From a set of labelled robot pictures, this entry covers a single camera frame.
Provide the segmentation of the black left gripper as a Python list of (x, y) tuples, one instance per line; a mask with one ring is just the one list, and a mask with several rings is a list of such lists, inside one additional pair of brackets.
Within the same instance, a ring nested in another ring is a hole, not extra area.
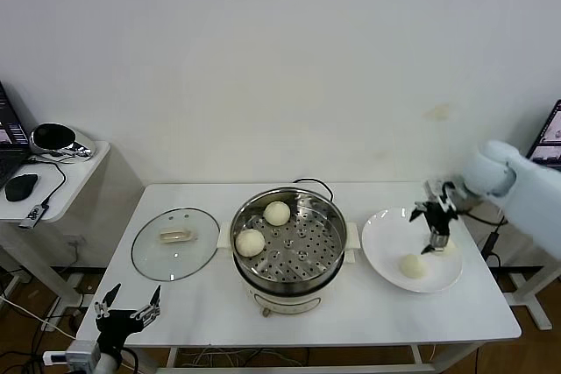
[(101, 301), (95, 302), (97, 343), (101, 351), (120, 351), (130, 335), (141, 332), (160, 315), (160, 291), (158, 286), (149, 303), (137, 311), (110, 310), (121, 283), (109, 290)]

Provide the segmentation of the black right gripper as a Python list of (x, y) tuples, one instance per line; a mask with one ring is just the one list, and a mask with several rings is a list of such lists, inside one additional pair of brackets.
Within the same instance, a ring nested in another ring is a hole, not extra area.
[(421, 254), (444, 251), (449, 242), (450, 221), (458, 219), (458, 211), (451, 201), (415, 202), (409, 221), (413, 222), (420, 215), (424, 215), (430, 229), (429, 243)]

